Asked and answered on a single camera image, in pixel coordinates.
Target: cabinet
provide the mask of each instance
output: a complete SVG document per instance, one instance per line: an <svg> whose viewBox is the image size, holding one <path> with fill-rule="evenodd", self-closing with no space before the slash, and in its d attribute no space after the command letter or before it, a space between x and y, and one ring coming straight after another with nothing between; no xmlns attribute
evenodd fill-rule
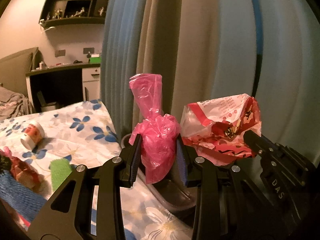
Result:
<svg viewBox="0 0 320 240"><path fill-rule="evenodd" d="M86 101L100 98L100 68L82 69L82 92Z"/></svg>

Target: plastic packaging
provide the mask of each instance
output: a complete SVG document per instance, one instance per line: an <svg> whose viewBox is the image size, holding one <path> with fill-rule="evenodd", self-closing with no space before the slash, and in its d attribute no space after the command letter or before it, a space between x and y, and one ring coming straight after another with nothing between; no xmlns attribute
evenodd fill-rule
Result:
<svg viewBox="0 0 320 240"><path fill-rule="evenodd" d="M180 125L174 116L161 115L161 75L137 74L130 78L129 86L145 118L134 128L129 143L133 145L137 134L142 135L141 160L146 167L146 183L156 183L173 165Z"/></svg>
<svg viewBox="0 0 320 240"><path fill-rule="evenodd" d="M18 157L12 156L12 152L7 146L4 147L3 151L0 149L0 155L6 156L10 159L10 173L12 177L23 186L37 192L43 180L42 176L39 175L28 163L20 160Z"/></svg>
<svg viewBox="0 0 320 240"><path fill-rule="evenodd" d="M247 130L261 136L259 106L247 94L188 104L181 118L184 144L217 166L255 157L243 141Z"/></svg>

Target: wall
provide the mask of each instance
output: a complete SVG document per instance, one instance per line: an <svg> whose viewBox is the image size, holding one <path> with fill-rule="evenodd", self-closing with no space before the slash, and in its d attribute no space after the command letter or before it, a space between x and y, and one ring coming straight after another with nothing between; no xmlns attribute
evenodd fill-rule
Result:
<svg viewBox="0 0 320 240"><path fill-rule="evenodd" d="M45 33L38 24L45 0L11 0L0 18L0 58L14 52L39 47L47 65L73 63L88 59L83 48L102 47L103 25L64 25ZM55 57L55 50L65 49L64 57Z"/></svg>

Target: light switch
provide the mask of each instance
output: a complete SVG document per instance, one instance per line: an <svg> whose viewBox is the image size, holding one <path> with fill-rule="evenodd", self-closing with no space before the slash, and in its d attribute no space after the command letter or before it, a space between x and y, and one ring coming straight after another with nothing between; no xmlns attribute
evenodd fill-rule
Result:
<svg viewBox="0 0 320 240"><path fill-rule="evenodd" d="M56 50L54 52L54 56L55 57L63 57L66 55L66 50L65 49L62 49L62 50Z"/></svg>
<svg viewBox="0 0 320 240"><path fill-rule="evenodd" d="M90 52L90 54L94 53L94 48L83 48L83 54L88 54Z"/></svg>

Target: white cup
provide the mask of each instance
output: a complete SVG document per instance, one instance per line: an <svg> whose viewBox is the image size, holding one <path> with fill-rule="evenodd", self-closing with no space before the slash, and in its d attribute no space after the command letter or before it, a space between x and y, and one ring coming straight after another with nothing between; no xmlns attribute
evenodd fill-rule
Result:
<svg viewBox="0 0 320 240"><path fill-rule="evenodd" d="M26 149L32 151L43 137L44 130L42 126L37 121L31 120L20 141Z"/></svg>

